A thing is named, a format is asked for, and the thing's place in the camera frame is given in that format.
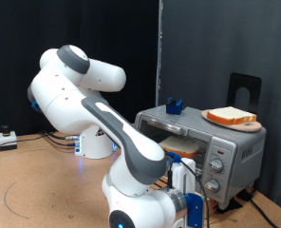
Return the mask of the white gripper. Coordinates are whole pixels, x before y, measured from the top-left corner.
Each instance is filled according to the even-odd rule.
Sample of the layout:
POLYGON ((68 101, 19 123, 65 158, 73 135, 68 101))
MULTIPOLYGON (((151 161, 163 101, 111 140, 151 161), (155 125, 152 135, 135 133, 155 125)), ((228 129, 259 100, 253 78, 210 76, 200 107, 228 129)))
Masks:
POLYGON ((192 159, 183 158, 182 163, 175 162, 172 166, 173 186, 183 194, 194 193, 196 178, 193 171, 196 170, 196 162, 192 159))

